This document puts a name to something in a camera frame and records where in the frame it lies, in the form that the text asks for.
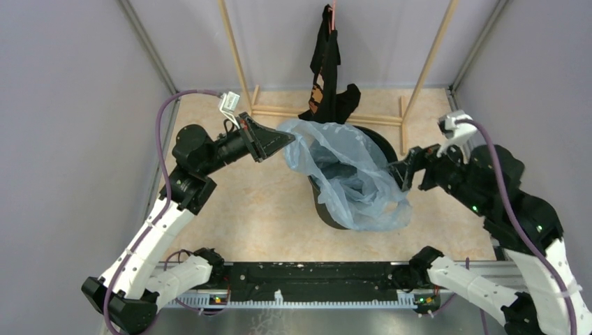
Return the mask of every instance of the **white cable clip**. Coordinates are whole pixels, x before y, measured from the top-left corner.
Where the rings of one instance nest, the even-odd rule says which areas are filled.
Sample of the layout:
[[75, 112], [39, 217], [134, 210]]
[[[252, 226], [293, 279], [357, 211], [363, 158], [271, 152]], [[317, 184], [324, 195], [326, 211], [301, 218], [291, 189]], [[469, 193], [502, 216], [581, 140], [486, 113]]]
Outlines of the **white cable clip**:
[[567, 285], [567, 287], [568, 287], [567, 291], [557, 292], [557, 297], [560, 297], [560, 298], [571, 297], [574, 294], [578, 293], [579, 291], [583, 290], [583, 288], [580, 285], [578, 285], [575, 278], [573, 279], [573, 281], [569, 285]]
[[149, 225], [150, 227], [154, 228], [154, 220], [152, 219], [152, 215], [148, 216], [148, 218], [146, 219], [145, 223], [147, 225]]
[[473, 118], [465, 114], [463, 110], [457, 110], [444, 115], [438, 120], [440, 130], [448, 141], [440, 146], [436, 153], [437, 157], [442, 156], [452, 145], [462, 146], [471, 136], [477, 133], [477, 128], [472, 124], [457, 124], [457, 121], [467, 119], [472, 120]]
[[218, 109], [220, 110], [220, 113], [222, 113], [226, 119], [229, 119], [230, 122], [232, 122], [237, 127], [237, 129], [240, 127], [234, 112], [237, 109], [239, 100], [240, 95], [229, 91], [228, 93], [222, 94], [222, 97], [220, 97], [220, 102], [218, 103]]

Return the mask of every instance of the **black garment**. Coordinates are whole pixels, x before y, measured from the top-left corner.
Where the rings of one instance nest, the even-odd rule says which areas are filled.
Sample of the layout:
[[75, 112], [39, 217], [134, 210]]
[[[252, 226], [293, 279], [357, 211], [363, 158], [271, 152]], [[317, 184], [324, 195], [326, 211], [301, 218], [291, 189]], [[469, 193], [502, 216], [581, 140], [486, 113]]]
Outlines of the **black garment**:
[[349, 84], [345, 92], [337, 94], [337, 66], [341, 64], [337, 30], [330, 31], [331, 6], [323, 9], [323, 21], [318, 30], [315, 51], [311, 60], [314, 74], [309, 110], [298, 118], [318, 123], [344, 124], [360, 103], [360, 90]]
[[337, 30], [333, 30], [325, 48], [323, 64], [314, 76], [310, 109], [298, 115], [299, 119], [320, 124], [344, 124], [360, 103], [362, 94], [355, 84], [349, 84], [345, 92], [336, 94], [338, 52]]
[[[326, 5], [323, 9], [323, 21], [320, 23], [320, 28], [318, 29], [315, 52], [313, 53], [313, 59], [311, 60], [311, 71], [313, 71], [313, 74], [319, 73], [320, 67], [323, 65], [323, 55], [325, 53], [325, 49], [327, 48], [327, 43], [329, 42], [332, 14], [333, 12], [331, 6]], [[336, 45], [335, 48], [337, 49], [337, 65], [341, 65], [339, 46]]]

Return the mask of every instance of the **white gear rack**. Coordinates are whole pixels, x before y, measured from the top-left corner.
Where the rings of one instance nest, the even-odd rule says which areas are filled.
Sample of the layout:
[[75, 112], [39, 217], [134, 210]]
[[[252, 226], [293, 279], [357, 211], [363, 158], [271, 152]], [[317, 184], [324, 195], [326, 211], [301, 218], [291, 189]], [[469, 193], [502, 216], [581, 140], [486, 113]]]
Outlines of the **white gear rack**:
[[[274, 301], [230, 301], [227, 305], [210, 304], [211, 294], [188, 291], [179, 296], [179, 300], [193, 308], [208, 309], [416, 309], [415, 295], [413, 293], [398, 293], [396, 301], [284, 301], [281, 293], [275, 294]], [[164, 308], [183, 308], [175, 300]]]

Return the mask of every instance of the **wooden pole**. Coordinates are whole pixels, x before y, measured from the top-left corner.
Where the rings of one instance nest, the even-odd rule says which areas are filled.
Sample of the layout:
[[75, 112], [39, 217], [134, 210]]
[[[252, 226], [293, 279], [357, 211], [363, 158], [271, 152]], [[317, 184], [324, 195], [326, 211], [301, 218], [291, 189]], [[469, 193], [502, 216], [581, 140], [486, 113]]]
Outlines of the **wooden pole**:
[[[276, 115], [283, 115], [286, 117], [297, 116], [301, 114], [305, 107], [281, 107], [281, 106], [267, 106], [267, 105], [253, 105], [253, 112], [255, 115], [262, 115], [262, 112], [275, 112]], [[348, 121], [383, 121], [400, 124], [403, 119], [401, 117], [392, 117], [390, 115], [375, 115], [375, 114], [351, 114]]]
[[446, 13], [444, 14], [444, 18], [442, 19], [442, 23], [440, 23], [440, 28], [438, 28], [438, 33], [434, 38], [434, 43], [432, 43], [429, 53], [427, 55], [426, 62], [424, 67], [422, 68], [422, 72], [420, 73], [420, 78], [417, 80], [417, 84], [413, 89], [413, 94], [411, 94], [411, 99], [409, 99], [409, 104], [403, 113], [403, 127], [405, 126], [405, 122], [407, 118], [409, 118], [409, 113], [413, 109], [413, 106], [417, 100], [417, 96], [419, 95], [422, 87], [424, 86], [425, 79], [431, 68], [431, 64], [434, 62], [434, 58], [436, 58], [436, 53], [438, 52], [438, 48], [442, 43], [442, 39], [444, 34], [446, 33], [446, 29], [448, 29], [448, 24], [450, 23], [450, 19], [452, 19], [452, 15], [454, 14], [454, 10], [457, 9], [457, 5], [459, 4], [459, 0], [450, 0], [448, 3], [448, 8], [446, 8]]
[[[407, 108], [407, 97], [401, 96], [399, 98], [399, 110], [401, 114], [405, 112]], [[401, 122], [401, 155], [405, 156], [407, 154], [407, 124], [405, 122]]]
[[253, 92], [253, 98], [251, 99], [252, 106], [257, 103], [257, 96], [259, 95], [259, 85], [255, 85], [255, 91]]
[[226, 30], [226, 36], [230, 49], [232, 50], [232, 56], [235, 58], [235, 68], [237, 69], [237, 75], [242, 88], [242, 98], [246, 99], [246, 108], [249, 111], [249, 115], [253, 114], [253, 106], [251, 104], [251, 96], [249, 90], [246, 87], [246, 80], [244, 79], [244, 72], [240, 62], [239, 52], [237, 50], [237, 43], [235, 41], [235, 35], [232, 32], [232, 26], [230, 25], [230, 19], [228, 18], [228, 11], [226, 10], [226, 2], [224, 0], [218, 0], [218, 7], [220, 7], [220, 14], [222, 15], [222, 21], [224, 21], [224, 28]]

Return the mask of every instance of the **beige floor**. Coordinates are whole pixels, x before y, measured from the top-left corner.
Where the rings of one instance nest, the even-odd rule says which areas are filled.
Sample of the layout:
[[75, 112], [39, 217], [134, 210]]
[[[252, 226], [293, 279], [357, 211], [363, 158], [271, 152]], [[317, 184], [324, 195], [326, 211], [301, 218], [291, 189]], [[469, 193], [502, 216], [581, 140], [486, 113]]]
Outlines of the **beige floor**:
[[[262, 92], [259, 104], [302, 107], [310, 91]], [[356, 113], [398, 115], [398, 97], [411, 90], [362, 90]], [[210, 137], [223, 132], [223, 116], [211, 96], [182, 99], [175, 132], [187, 124], [203, 126]], [[442, 142], [436, 125], [450, 111], [443, 89], [425, 89], [409, 124], [409, 144], [426, 146]], [[276, 127], [284, 118], [256, 116], [266, 126]], [[370, 126], [400, 152], [399, 130]], [[167, 166], [175, 166], [167, 157]], [[404, 229], [391, 232], [335, 230], [317, 216], [306, 177], [288, 169], [283, 152], [255, 163], [245, 157], [210, 176], [218, 187], [205, 208], [173, 242], [169, 252], [206, 246], [228, 261], [378, 261], [407, 260], [422, 247], [432, 245], [456, 260], [493, 260], [489, 235], [482, 219], [474, 216], [440, 189], [417, 190], [423, 174], [415, 176], [415, 189], [408, 199], [413, 218]]]

